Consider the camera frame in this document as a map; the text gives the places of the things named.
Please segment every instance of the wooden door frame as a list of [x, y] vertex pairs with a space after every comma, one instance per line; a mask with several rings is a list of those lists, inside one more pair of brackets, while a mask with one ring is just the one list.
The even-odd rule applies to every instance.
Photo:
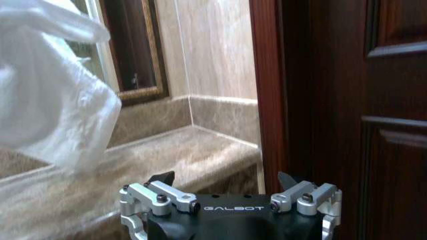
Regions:
[[278, 171], [287, 171], [287, 104], [285, 96], [281, 0], [250, 0], [255, 76], [266, 193], [278, 193]]
[[250, 0], [266, 193], [313, 174], [309, 1]]

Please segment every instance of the robotic hand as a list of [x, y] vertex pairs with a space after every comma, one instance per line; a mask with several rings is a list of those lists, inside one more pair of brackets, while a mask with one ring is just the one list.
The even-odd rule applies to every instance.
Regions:
[[333, 184], [297, 183], [267, 195], [193, 194], [173, 187], [175, 172], [121, 190], [121, 221], [133, 240], [331, 240], [343, 193]]

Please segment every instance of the marble wall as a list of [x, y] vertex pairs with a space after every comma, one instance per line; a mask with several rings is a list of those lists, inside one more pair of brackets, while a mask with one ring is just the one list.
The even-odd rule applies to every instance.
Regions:
[[177, 4], [174, 0], [157, 0], [155, 7], [170, 95], [178, 97], [189, 95], [190, 89]]
[[158, 0], [157, 7], [173, 96], [257, 99], [250, 1]]
[[261, 119], [257, 100], [237, 97], [190, 96], [193, 122], [261, 146]]
[[189, 97], [122, 108], [109, 148], [193, 124]]

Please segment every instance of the bathroom counter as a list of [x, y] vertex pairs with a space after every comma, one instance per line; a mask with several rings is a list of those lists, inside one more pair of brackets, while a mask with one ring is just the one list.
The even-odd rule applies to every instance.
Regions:
[[123, 185], [175, 171], [195, 192], [261, 162], [257, 146], [189, 126], [109, 149], [90, 175], [40, 168], [0, 180], [0, 239], [126, 239]]

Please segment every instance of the logo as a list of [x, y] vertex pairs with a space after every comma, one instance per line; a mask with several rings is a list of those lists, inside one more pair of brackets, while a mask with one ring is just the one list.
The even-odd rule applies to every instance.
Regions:
[[205, 211], [261, 211], [263, 206], [235, 206], [235, 207], [223, 207], [223, 206], [206, 206]]

